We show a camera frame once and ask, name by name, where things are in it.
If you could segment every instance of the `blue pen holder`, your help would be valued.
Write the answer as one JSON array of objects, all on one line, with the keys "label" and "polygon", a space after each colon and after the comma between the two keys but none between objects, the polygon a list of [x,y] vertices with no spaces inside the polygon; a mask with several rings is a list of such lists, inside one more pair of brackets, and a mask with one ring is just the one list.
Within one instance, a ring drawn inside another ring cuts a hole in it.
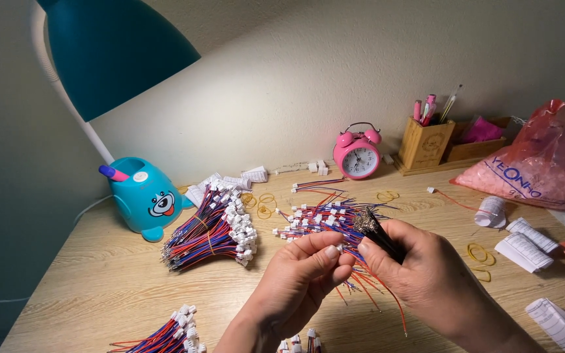
[{"label": "blue pen holder", "polygon": [[108,179],[119,213],[128,227],[147,241],[161,241],[163,228],[178,218],[182,209],[193,206],[160,169],[146,160],[126,157],[111,166],[130,176],[125,181]]}]

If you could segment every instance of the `hand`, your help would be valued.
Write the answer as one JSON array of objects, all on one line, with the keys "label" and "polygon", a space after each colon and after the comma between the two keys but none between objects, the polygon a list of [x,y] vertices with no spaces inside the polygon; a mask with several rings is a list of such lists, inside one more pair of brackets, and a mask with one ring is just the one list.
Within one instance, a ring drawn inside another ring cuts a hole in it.
[{"label": "hand", "polygon": [[407,251],[402,266],[368,238],[358,250],[373,274],[422,322],[468,352],[544,352],[490,297],[444,237],[398,220],[381,226]]},{"label": "hand", "polygon": [[342,242],[341,233],[311,233],[278,250],[218,347],[229,347],[243,335],[252,351],[273,352],[281,340],[298,333],[325,296],[352,274],[355,258],[340,255],[334,246]]}]

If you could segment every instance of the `plastic bag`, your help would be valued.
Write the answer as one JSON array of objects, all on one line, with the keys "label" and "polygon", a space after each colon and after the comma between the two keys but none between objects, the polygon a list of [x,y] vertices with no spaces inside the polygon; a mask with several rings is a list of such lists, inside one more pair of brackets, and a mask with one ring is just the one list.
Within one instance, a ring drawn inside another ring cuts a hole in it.
[{"label": "plastic bag", "polygon": [[450,181],[550,209],[565,210],[565,103],[538,108],[514,142]]}]

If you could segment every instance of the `desk surface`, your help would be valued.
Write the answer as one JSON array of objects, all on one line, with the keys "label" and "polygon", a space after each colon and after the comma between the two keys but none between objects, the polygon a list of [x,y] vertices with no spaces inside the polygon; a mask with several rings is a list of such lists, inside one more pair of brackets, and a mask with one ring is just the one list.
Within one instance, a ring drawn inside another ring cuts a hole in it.
[{"label": "desk surface", "polygon": [[[308,171],[271,175],[268,183],[254,184],[254,194],[271,192],[278,207],[316,204],[319,194],[291,193],[293,183],[340,177],[336,168],[328,177]],[[549,352],[557,345],[525,313],[525,307],[547,297],[565,309],[565,259],[556,260],[541,274],[529,274],[493,250],[508,233],[482,228],[473,221],[473,211],[452,204],[443,196],[426,191],[435,187],[462,204],[477,207],[486,196],[448,183],[462,170],[402,177],[391,166],[382,165],[369,180],[348,181],[338,187],[361,202],[376,202],[382,190],[394,190],[400,198],[391,204],[399,210],[383,214],[438,233],[450,240],[466,263],[476,264],[466,245],[476,242],[497,258],[489,271],[491,283],[483,283],[499,304]],[[544,209],[507,204],[508,220],[527,219],[536,229],[557,241],[565,240],[565,227]],[[165,229],[165,239],[194,210],[186,210]],[[273,253],[285,244],[271,234],[284,227],[282,217],[261,220],[251,212],[259,232],[259,252],[248,268],[229,258],[208,261],[181,275],[170,273],[160,262],[163,243],[148,243],[127,229],[112,200],[87,212],[49,270],[6,338],[0,353],[8,352],[105,352],[109,342],[147,337],[183,303],[198,307],[196,320],[201,340],[209,352],[215,347],[233,316],[258,284]],[[407,309],[409,337],[402,332],[398,308],[391,296],[377,293],[379,313],[362,293],[346,295],[347,307],[330,294],[308,327],[322,337],[325,351],[335,352],[462,352],[417,321]]]}]

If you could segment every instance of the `fingernail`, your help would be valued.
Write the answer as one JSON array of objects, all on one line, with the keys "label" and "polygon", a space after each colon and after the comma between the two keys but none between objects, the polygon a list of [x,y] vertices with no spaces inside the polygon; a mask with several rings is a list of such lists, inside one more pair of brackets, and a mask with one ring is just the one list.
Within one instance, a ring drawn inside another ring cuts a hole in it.
[{"label": "fingernail", "polygon": [[329,245],[324,251],[324,253],[331,260],[335,260],[339,257],[339,250],[337,250],[337,248],[334,245]]},{"label": "fingernail", "polygon": [[359,253],[361,253],[361,255],[363,255],[366,251],[367,251],[367,244],[364,243],[360,243],[357,246],[357,249],[359,250]]}]

